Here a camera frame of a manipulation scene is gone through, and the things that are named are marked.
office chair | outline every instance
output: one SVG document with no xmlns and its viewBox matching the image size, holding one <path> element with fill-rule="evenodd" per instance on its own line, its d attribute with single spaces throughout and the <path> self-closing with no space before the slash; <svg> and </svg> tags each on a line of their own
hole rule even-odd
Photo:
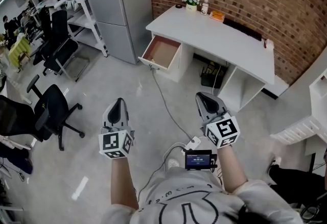
<svg viewBox="0 0 327 224">
<path fill-rule="evenodd" d="M 40 76 L 36 75 L 27 87 L 27 93 L 33 90 L 39 97 L 39 101 L 34 107 L 34 113 L 37 118 L 35 122 L 35 128 L 37 131 L 42 129 L 58 135 L 59 149 L 64 150 L 62 146 L 62 129 L 67 127 L 74 132 L 77 132 L 81 138 L 85 137 L 85 134 L 74 127 L 68 125 L 66 120 L 77 109 L 82 110 L 82 105 L 75 104 L 71 109 L 68 108 L 67 101 L 58 88 L 57 85 L 51 85 L 44 94 L 35 86 Z M 43 137 L 43 140 L 49 139 L 49 135 Z"/>
<path fill-rule="evenodd" d="M 70 62 L 77 58 L 74 54 L 78 50 L 78 43 L 72 40 L 68 33 L 67 12 L 60 10 L 52 14 L 52 33 L 51 38 L 41 48 L 40 54 L 45 60 L 46 75 L 47 69 L 53 70 L 55 74 L 64 73 L 72 81 L 77 81 L 83 70 L 88 66 L 89 59 L 78 57 L 84 60 L 84 65 L 76 76 L 68 74 L 66 68 Z"/>
</svg>

black electronic device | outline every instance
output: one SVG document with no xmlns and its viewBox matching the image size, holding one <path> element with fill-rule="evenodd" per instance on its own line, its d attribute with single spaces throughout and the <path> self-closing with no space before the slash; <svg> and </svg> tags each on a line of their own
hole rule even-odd
<svg viewBox="0 0 327 224">
<path fill-rule="evenodd" d="M 185 151 L 185 169 L 202 170 L 217 168 L 217 155 L 212 154 L 211 150 L 187 150 Z"/>
</svg>

black mesh chair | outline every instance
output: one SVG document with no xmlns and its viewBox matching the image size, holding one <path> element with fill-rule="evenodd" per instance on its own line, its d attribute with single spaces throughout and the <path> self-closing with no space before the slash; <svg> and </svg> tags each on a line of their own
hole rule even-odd
<svg viewBox="0 0 327 224">
<path fill-rule="evenodd" d="M 34 112 L 30 106 L 0 95 L 0 134 L 2 136 L 30 134 L 40 142 L 48 140 L 52 134 L 55 134 L 59 139 L 59 149 L 63 151 L 62 129 L 64 126 L 77 132 L 81 138 L 85 136 L 83 132 L 66 123 L 76 108 L 81 110 L 83 107 L 75 104 L 69 109 L 65 97 L 55 84 L 41 94 L 35 86 L 38 79 L 39 75 L 34 77 L 27 87 L 27 92 L 33 90 L 40 98 L 35 105 Z"/>
<path fill-rule="evenodd" d="M 40 98 L 34 107 L 35 117 L 35 129 L 37 131 L 48 131 L 58 136 L 59 149 L 64 150 L 62 146 L 62 129 L 67 127 L 74 132 L 77 132 L 81 138 L 85 137 L 85 134 L 74 127 L 68 125 L 66 120 L 77 109 L 81 110 L 83 107 L 80 104 L 75 104 L 71 109 L 68 108 L 65 96 L 62 94 L 57 85 L 51 85 L 44 94 L 35 86 L 39 79 L 39 75 L 35 76 L 27 87 L 27 93 L 33 90 L 35 94 Z M 49 139 L 50 136 L 43 137 L 43 140 Z"/>
<path fill-rule="evenodd" d="M 64 73 L 69 79 L 77 81 L 83 70 L 88 66 L 89 59 L 76 57 L 78 43 L 72 40 L 68 33 L 67 12 L 60 10 L 52 14 L 52 33 L 49 41 L 40 48 L 40 54 L 45 60 L 45 70 L 50 69 L 56 74 Z M 68 74 L 66 68 L 75 59 L 82 60 L 82 68 L 75 76 Z"/>
</svg>

shoe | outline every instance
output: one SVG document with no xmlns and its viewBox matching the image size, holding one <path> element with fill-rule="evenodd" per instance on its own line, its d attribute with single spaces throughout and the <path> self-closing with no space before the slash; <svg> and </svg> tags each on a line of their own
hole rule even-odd
<svg viewBox="0 0 327 224">
<path fill-rule="evenodd" d="M 179 167 L 179 162 L 175 159 L 169 159 L 168 160 L 168 169 L 172 167 Z"/>
<path fill-rule="evenodd" d="M 271 169 L 271 167 L 275 166 L 275 165 L 277 165 L 279 167 L 281 165 L 281 162 L 282 162 L 281 157 L 274 157 L 268 168 L 268 171 L 267 171 L 268 175 L 269 175 L 269 170 Z"/>
</svg>

refrigerator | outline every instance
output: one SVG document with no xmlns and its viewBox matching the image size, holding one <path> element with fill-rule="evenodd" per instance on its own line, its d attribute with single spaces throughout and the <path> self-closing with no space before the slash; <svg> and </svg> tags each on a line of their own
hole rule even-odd
<svg viewBox="0 0 327 224">
<path fill-rule="evenodd" d="M 151 41 L 151 0 L 88 0 L 108 53 L 136 64 Z"/>
</svg>

